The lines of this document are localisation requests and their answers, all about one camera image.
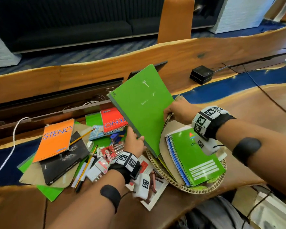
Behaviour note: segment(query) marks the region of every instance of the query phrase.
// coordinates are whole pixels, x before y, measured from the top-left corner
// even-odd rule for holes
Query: black box
[[[205,66],[199,66],[192,70],[190,79],[202,85],[209,82],[213,77],[214,71]]]

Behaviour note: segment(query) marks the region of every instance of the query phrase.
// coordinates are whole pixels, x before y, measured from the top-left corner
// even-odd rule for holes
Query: black notebook
[[[75,132],[71,136],[70,142],[75,141],[79,137],[80,134]],[[88,155],[89,151],[87,150],[84,141],[80,139],[71,145],[69,150],[40,161],[45,183],[50,186],[58,178],[64,175],[68,170],[70,170],[73,166],[82,161]]]

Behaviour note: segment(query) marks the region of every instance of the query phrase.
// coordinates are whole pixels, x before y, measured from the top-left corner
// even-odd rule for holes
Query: black sofa
[[[0,0],[0,38],[12,52],[156,34],[164,0]],[[214,10],[192,27],[214,25]]]

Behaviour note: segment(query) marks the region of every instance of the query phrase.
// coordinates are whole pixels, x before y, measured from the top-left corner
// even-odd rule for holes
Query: pen
[[[71,187],[72,188],[75,188],[76,187],[76,184],[78,183],[78,181],[80,180],[80,177],[87,165],[87,162],[89,161],[89,157],[87,157],[87,159],[85,160],[85,162],[82,164],[82,167],[80,168],[80,171],[78,172],[78,174],[76,175],[76,178],[74,180],[74,182],[72,183]]]
[[[84,135],[82,135],[81,137],[77,138],[74,142],[71,142],[70,145],[73,145],[75,142],[79,141],[80,139],[82,139],[84,136],[87,136],[89,133],[91,133],[92,131],[94,131],[95,128],[93,128],[91,131],[85,133]]]
[[[97,147],[98,147],[99,145],[96,145],[95,146],[95,148],[94,148],[94,150],[93,150],[93,153],[95,154],[95,151],[96,151],[96,149],[97,149]]]
[[[87,171],[91,168],[93,161],[94,161],[94,157],[91,156],[89,158],[89,161],[88,161],[88,163],[87,163],[87,165],[86,165],[86,167],[85,167],[81,177],[80,177],[79,182],[77,183],[77,185],[75,187],[75,193],[80,192],[80,189],[81,189],[81,187],[83,185],[83,182],[84,182],[84,180],[86,178]]]

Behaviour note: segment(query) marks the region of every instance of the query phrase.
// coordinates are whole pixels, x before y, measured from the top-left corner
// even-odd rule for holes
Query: hand
[[[183,96],[180,96],[177,100],[172,102],[166,109],[164,109],[164,121],[169,113],[174,113],[175,120],[184,124],[190,125],[201,110],[194,104],[190,104]]]
[[[144,136],[141,136],[139,139],[137,139],[137,137],[138,136],[134,133],[132,127],[128,126],[124,151],[130,152],[139,158],[142,155],[143,150],[146,149],[146,146],[144,146]]]

